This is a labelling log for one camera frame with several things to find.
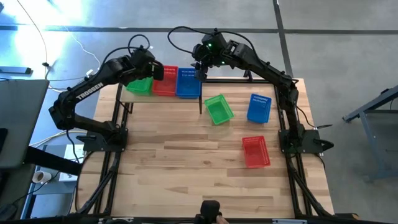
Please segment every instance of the white cable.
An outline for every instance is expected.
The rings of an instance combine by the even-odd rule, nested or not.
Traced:
[[[33,21],[33,19],[31,18],[31,16],[29,15],[29,13],[28,13],[28,12],[26,11],[26,9],[24,8],[24,6],[19,2],[19,0],[17,0],[17,2],[18,2],[19,5],[21,6],[21,8],[25,11],[25,13],[26,13],[27,17],[29,17],[30,21],[32,21],[33,25],[36,27],[37,31],[39,32],[40,37],[42,38],[43,45],[44,45],[44,51],[45,51],[45,63],[47,63],[47,46],[46,46],[46,44],[45,44],[43,35],[42,35],[40,29],[37,27],[35,21]],[[48,75],[47,67],[44,66],[44,79],[47,79],[47,75]],[[51,85],[49,85],[49,89],[51,89],[51,90],[53,90],[53,91],[56,91],[57,93],[61,93],[61,92],[62,92],[62,91],[53,89],[53,87],[52,87]]]
[[[39,146],[43,145],[44,143],[48,142],[49,140],[51,140],[51,139],[53,139],[53,138],[56,138],[56,137],[59,137],[59,136],[62,136],[62,135],[64,135],[64,134],[66,134],[66,133],[67,133],[67,131],[60,131],[60,132],[57,133],[57,134],[54,134],[54,135],[52,135],[52,136],[50,136],[50,137],[47,137],[47,138],[45,138],[45,139],[43,139],[43,140],[40,140],[40,141],[38,141],[38,142],[32,143],[32,144],[30,144],[29,146],[34,146],[34,145],[36,145],[35,147],[39,147]],[[69,133],[87,133],[87,131],[69,131]]]
[[[100,62],[100,60],[98,60],[97,56],[95,56],[95,54],[93,54],[93,53],[87,51],[87,50],[83,47],[83,44],[81,44],[81,43],[79,42],[79,40],[77,40],[77,39],[75,38],[75,36],[72,34],[72,32],[70,32],[70,31],[68,30],[68,28],[67,28],[66,26],[63,25],[63,27],[68,31],[68,33],[69,33],[70,36],[73,38],[73,40],[75,40],[75,41],[80,45],[81,49],[82,49],[84,52],[88,53],[89,55],[92,55],[92,56],[95,58],[95,60],[98,62],[98,68],[97,68],[97,72],[98,72],[98,70],[100,69],[100,66],[101,66],[101,62]]]

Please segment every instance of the concrete floor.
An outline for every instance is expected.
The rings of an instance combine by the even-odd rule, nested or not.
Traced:
[[[280,28],[275,18],[276,0],[20,1],[38,24],[55,25],[59,29],[62,29],[62,25],[131,28],[171,28],[184,25],[235,28],[243,32],[252,29],[257,33],[244,35],[252,40],[261,58],[281,70],[291,66],[295,78],[305,79],[315,124],[334,124],[332,128],[322,129],[321,134],[323,139],[335,143],[335,147],[327,151],[324,157],[335,212],[355,212],[365,220],[398,222],[398,179],[374,183],[364,181],[363,176],[374,172],[375,168],[362,124],[359,120],[350,124],[341,120],[342,116],[373,99],[384,89],[398,84],[398,32],[394,32],[398,30],[398,1],[279,0],[285,29],[312,30],[312,34],[286,34],[286,43],[280,41],[280,35],[276,33]],[[30,24],[29,18],[15,1],[2,2],[5,8],[0,13],[0,27]],[[319,33],[317,30],[326,30],[326,34],[315,34]],[[342,34],[331,35],[336,30]],[[344,34],[347,30],[365,30],[368,34]],[[375,30],[390,30],[392,35],[376,34]],[[135,32],[73,33],[100,60],[110,50],[125,46],[134,34]],[[49,52],[48,62],[54,64],[49,79],[82,77],[87,70],[97,67],[92,56],[84,53],[70,35],[67,32],[44,32]],[[179,52],[167,42],[167,33],[146,32],[145,35],[154,47],[152,53],[162,63],[180,67],[192,63],[190,55]],[[172,38],[178,46],[191,49],[200,41],[201,35],[177,33]],[[227,38],[242,41],[233,36]],[[18,30],[0,30],[0,43],[2,65],[27,65],[34,72],[26,78],[43,78],[44,71],[40,64],[44,61],[44,49],[33,27],[19,26]],[[113,56],[122,54],[126,52],[115,53]],[[228,68],[209,73],[222,76],[242,74],[242,71]],[[0,77],[21,78],[9,75]],[[51,84],[65,88],[78,81]],[[32,142],[58,132],[47,112],[56,97],[55,92],[47,92]],[[92,117],[97,98],[98,95],[93,95],[84,104],[78,105],[77,113]],[[66,138],[51,142],[67,143]],[[63,200],[66,199],[48,195],[38,198],[37,204],[48,206],[57,202],[68,209],[69,204]],[[56,215],[40,209],[40,206],[35,207],[34,216]]]

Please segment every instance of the wooden table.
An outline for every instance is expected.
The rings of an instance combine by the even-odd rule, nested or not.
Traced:
[[[304,80],[300,79],[297,88],[298,105],[312,122]],[[111,120],[116,90],[117,85],[101,90],[96,120]],[[206,108],[199,114],[197,101],[134,103],[127,120],[129,139],[119,166],[112,215],[194,217],[203,200],[218,200],[227,218],[293,218],[285,157],[277,137],[280,127],[274,87],[204,83],[202,92],[203,101],[224,94],[235,117],[215,126]],[[272,98],[267,124],[246,119],[252,93]],[[302,114],[300,120],[310,129]],[[247,169],[241,139],[259,135],[266,139],[271,166]],[[98,185],[103,156],[102,152],[94,153],[83,168],[78,186],[80,206]],[[311,154],[302,157],[309,189],[333,213],[322,163]],[[298,195],[304,212],[300,190]]]

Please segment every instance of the plastic basket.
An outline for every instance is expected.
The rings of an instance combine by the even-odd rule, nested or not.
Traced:
[[[179,68],[175,94],[180,98],[197,99],[201,92],[201,81],[195,78],[194,68]]]
[[[244,159],[248,168],[270,166],[266,141],[263,136],[242,138]]]
[[[153,78],[143,78],[129,83],[126,89],[138,95],[150,95],[150,88],[152,86]]]
[[[252,94],[248,109],[248,120],[256,123],[267,123],[271,112],[271,98]]]
[[[154,84],[152,85],[152,92],[159,96],[175,96],[177,71],[177,66],[164,65],[163,80],[154,80]]]
[[[224,123],[234,117],[222,94],[205,100],[205,105],[215,125]]]

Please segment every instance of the person's hand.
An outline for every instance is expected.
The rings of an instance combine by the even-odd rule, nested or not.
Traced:
[[[229,224],[229,222],[227,222],[221,215],[217,215],[216,221],[217,224]]]

